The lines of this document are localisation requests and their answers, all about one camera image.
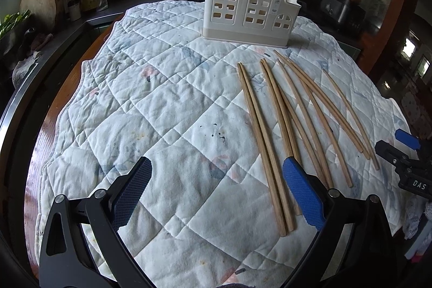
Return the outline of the wooden chopstick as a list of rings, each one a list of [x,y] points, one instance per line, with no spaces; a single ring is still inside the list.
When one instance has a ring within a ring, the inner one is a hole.
[[[291,138],[288,133],[290,127],[288,113],[284,108],[284,103],[282,100],[281,93],[278,89],[278,85],[276,84],[275,78],[272,76],[269,65],[267,64],[265,59],[260,60],[260,67],[264,74],[264,78],[268,84],[270,97],[276,113],[278,126],[280,128],[281,135],[282,135],[285,157],[293,156]],[[291,198],[289,196],[289,189],[286,181],[283,178],[282,168],[280,166],[280,162],[277,159],[276,152],[272,146],[272,143],[270,143],[270,147],[269,147],[269,159],[270,159],[270,164],[272,166],[272,173],[275,178],[276,187],[278,189],[278,195],[281,201],[281,206],[284,212],[283,214],[286,219],[286,223],[289,224],[288,227],[294,227],[294,225],[290,223],[293,222],[296,215],[301,214],[301,210],[296,205],[296,202],[291,201]]]
[[[253,133],[257,142],[258,151],[261,155],[261,160],[264,167],[264,172],[266,175],[267,184],[269,187],[269,193],[272,199],[272,205],[275,211],[276,222],[278,225],[278,230],[281,237],[284,237],[288,234],[286,222],[284,219],[284,212],[281,206],[281,201],[278,194],[278,188],[275,185],[275,179],[272,176],[272,168],[269,162],[269,157],[267,154],[266,146],[264,143],[263,135],[261,133],[261,128],[258,122],[258,116],[256,115],[255,107],[253,104],[252,96],[250,90],[248,88],[248,84],[246,81],[246,77],[244,74],[244,70],[242,68],[242,64],[237,64],[237,71],[239,75],[239,81],[241,82],[243,93],[245,96],[245,101],[248,106],[249,116],[251,120],[251,124],[253,127]]]
[[[370,140],[367,136],[367,133],[366,133],[360,119],[358,118],[357,114],[355,113],[355,110],[353,109],[351,103],[348,101],[345,94],[342,92],[342,90],[339,88],[339,86],[336,84],[336,82],[333,80],[333,78],[328,74],[328,72],[326,70],[324,70],[323,73],[327,76],[327,78],[329,79],[331,84],[334,86],[334,88],[337,91],[337,93],[339,94],[340,98],[343,100],[346,108],[349,110],[350,114],[352,115],[353,119],[355,120],[355,124],[357,125],[357,127],[360,131],[360,134],[362,136],[362,141],[363,141],[364,146],[367,150],[367,154],[368,154],[368,156],[370,156],[370,159],[373,162],[373,166],[375,167],[376,170],[380,170],[380,166],[379,166],[378,160],[376,158],[376,153],[372,149],[372,146],[371,146]]]
[[[283,140],[283,148],[287,157],[295,158],[301,163],[301,156],[299,153],[298,145],[296,143],[296,135],[293,132],[291,126],[291,116],[288,112],[286,104],[282,99],[280,89],[275,78],[272,76],[271,70],[265,59],[260,60],[260,66],[268,83],[270,96],[272,97],[272,103],[275,109],[275,114],[278,119],[278,125],[281,131]]]
[[[278,229],[281,236],[285,237],[296,229],[295,215],[292,212],[286,183],[282,177],[280,164],[267,130],[262,108],[250,83],[248,73],[241,62],[237,64],[237,71],[248,106],[253,134],[261,155]]]
[[[304,130],[302,124],[300,123],[293,107],[291,106],[291,104],[288,101],[288,98],[286,97],[284,92],[282,90],[280,90],[280,93],[281,93],[282,99],[283,99],[284,103],[286,104],[286,107],[287,107],[287,109],[291,115],[291,118],[292,118],[292,120],[293,120],[293,122],[294,122],[300,136],[301,136],[301,139],[305,145],[305,148],[309,154],[309,157],[311,158],[311,161],[313,163],[313,166],[315,167],[315,171],[317,173],[317,176],[319,177],[320,181],[324,184],[324,186],[327,187],[328,184],[327,184],[327,180],[324,176],[324,172],[323,172],[321,165],[319,163],[319,160],[316,156],[316,152],[315,152],[314,148],[312,147],[312,145],[308,139],[308,136],[305,133],[305,130]]]
[[[324,130],[326,131],[327,136],[329,137],[329,140],[330,140],[330,142],[331,142],[331,144],[335,150],[337,158],[340,162],[340,166],[341,166],[343,175],[346,179],[347,186],[349,188],[352,188],[354,185],[353,181],[352,181],[352,177],[349,174],[349,169],[347,167],[346,161],[343,157],[343,154],[342,154],[342,151],[339,147],[339,144],[337,143],[336,138],[335,138],[330,126],[329,126],[329,123],[328,123],[327,119],[325,118],[325,116],[322,112],[322,109],[319,107],[319,104],[316,101],[311,89],[309,89],[308,85],[306,83],[304,83],[302,80],[300,82],[302,84],[303,89],[305,90],[305,93],[308,95],[310,101],[312,102],[312,104],[316,110],[317,116],[319,117],[319,121],[321,121],[321,124],[324,127]]]
[[[331,173],[329,171],[329,167],[327,164],[327,161],[325,159],[324,156],[324,152],[322,150],[321,144],[319,142],[319,138],[318,135],[316,133],[315,127],[311,121],[311,118],[309,116],[309,113],[307,111],[307,108],[305,106],[305,104],[302,101],[301,95],[299,94],[295,84],[293,83],[293,80],[291,79],[291,76],[289,75],[289,73],[287,72],[287,70],[285,69],[284,65],[282,64],[281,60],[278,59],[277,60],[279,66],[281,67],[284,76],[288,82],[288,84],[291,87],[291,90],[293,91],[293,94],[296,98],[296,102],[298,103],[301,112],[304,116],[305,119],[305,123],[308,127],[308,130],[310,132],[310,136],[312,136],[312,140],[313,140],[313,145],[311,146],[313,154],[318,162],[319,168],[316,171],[320,171],[321,174],[323,175],[325,182],[324,184],[328,187],[328,188],[332,188],[333,187],[333,181],[332,181],[332,177],[331,177]]]
[[[336,108],[334,103],[329,99],[329,97],[322,91],[322,89],[309,77],[306,73],[293,61],[283,56],[277,50],[274,50],[276,56],[287,64],[299,77],[299,79],[308,86],[311,91],[318,96],[323,105],[329,110],[329,112],[334,116],[336,121],[342,126],[345,133],[349,136],[352,143],[356,146],[360,153],[365,155],[366,159],[370,159],[370,154],[367,148],[364,146],[363,142],[357,136],[353,128],[350,126],[349,122],[343,117],[341,112]]]

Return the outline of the black rice cooker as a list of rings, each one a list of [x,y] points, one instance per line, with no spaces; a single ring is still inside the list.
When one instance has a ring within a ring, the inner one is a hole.
[[[365,19],[365,10],[351,0],[321,0],[320,9],[338,24],[359,26]]]

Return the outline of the white quilted cloth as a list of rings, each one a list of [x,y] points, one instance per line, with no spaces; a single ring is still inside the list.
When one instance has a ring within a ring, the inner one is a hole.
[[[57,195],[109,187],[141,156],[153,173],[121,239],[158,286],[280,284],[311,242],[305,220],[281,237],[237,74],[251,79],[278,154],[281,132],[259,62],[293,97],[274,50],[202,37],[204,5],[159,1],[126,11],[81,67],[42,169],[35,248]]]

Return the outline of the white plastic utensil holder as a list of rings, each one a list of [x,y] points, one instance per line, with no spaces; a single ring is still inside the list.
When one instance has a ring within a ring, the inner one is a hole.
[[[286,48],[300,8],[298,0],[205,0],[202,36]]]

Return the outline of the green vegetables bowl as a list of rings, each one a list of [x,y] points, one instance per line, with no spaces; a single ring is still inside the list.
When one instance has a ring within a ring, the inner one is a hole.
[[[23,33],[26,25],[29,22],[31,10],[27,9],[25,12],[17,12],[4,17],[4,22],[1,24],[0,39],[8,39],[12,41],[17,39]]]

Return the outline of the round wooden cutting board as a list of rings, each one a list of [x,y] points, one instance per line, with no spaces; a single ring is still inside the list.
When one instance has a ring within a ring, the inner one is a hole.
[[[63,0],[21,0],[20,11],[27,10],[47,30],[53,30],[65,13]]]

